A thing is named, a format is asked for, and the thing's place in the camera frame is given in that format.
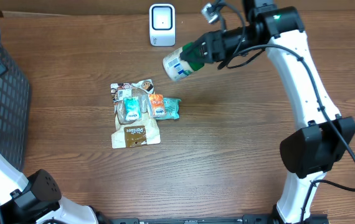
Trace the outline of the orange tissue pack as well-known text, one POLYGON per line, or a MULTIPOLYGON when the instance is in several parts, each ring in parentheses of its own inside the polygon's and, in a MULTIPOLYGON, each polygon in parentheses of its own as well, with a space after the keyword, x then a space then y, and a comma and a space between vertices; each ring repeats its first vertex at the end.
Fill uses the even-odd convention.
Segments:
POLYGON ((150 116, 153 118, 160 118, 166 114, 163 95, 149 94, 148 106, 150 116))

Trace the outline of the brown snack pouch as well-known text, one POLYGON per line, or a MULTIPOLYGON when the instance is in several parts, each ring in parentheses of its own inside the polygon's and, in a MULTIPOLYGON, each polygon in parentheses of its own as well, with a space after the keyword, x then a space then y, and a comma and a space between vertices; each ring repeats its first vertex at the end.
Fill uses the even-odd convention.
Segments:
POLYGON ((116 131, 111 135, 112 148, 137 147, 161 142, 158 124, 149 113, 148 95, 153 93, 154 85, 151 79, 137 83, 112 83, 110 85, 116 128, 116 131), (123 100, 135 96, 140 101, 141 118, 136 121, 127 121, 123 100))

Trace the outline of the small teal tissue pack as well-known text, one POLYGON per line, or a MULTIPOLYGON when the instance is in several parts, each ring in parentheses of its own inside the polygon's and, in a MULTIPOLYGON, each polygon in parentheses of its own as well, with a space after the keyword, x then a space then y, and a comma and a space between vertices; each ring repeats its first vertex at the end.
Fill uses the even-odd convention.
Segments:
POLYGON ((141 108, 140 108, 140 101, 137 96, 125 98, 125 119, 127 121, 136 121, 141 118, 141 108))

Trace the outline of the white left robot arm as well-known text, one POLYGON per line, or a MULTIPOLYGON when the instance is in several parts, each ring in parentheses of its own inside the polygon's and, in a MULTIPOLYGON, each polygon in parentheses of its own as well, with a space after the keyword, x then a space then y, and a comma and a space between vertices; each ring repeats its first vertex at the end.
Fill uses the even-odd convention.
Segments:
POLYGON ((22 173, 30 102, 29 81, 0 45, 0 223, 108 223, 62 196, 44 169, 22 173))

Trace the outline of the teal tissue pack wrapper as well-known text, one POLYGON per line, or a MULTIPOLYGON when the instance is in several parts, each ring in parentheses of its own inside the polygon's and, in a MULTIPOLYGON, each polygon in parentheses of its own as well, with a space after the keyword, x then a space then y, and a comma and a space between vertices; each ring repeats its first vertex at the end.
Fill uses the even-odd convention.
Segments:
POLYGON ((179 103, 178 98, 164 98, 165 115, 162 119, 179 119, 179 103))

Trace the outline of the green lid jar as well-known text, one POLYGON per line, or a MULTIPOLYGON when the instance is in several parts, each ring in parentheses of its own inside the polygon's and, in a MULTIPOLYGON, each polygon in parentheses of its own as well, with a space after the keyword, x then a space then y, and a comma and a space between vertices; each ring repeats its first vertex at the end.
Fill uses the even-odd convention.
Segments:
POLYGON ((191 45, 192 42, 180 47, 163 58, 164 70, 168 77, 174 82, 188 77, 190 74, 200 70, 204 66, 203 63, 187 62, 180 58, 180 54, 191 45))

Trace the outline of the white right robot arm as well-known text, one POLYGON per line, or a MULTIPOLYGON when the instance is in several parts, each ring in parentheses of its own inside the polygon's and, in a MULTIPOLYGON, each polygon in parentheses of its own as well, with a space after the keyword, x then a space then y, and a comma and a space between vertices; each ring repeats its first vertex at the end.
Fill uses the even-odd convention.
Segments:
POLYGON ((311 202, 326 174, 349 151, 354 120, 341 116, 324 89, 296 8, 279 8, 273 1, 244 1, 243 7, 241 27, 202 35, 183 47, 180 59, 193 69, 206 63, 230 68, 238 56, 267 53, 285 88, 296 128, 280 143, 287 177, 267 222, 326 223, 326 217, 310 213, 311 202))

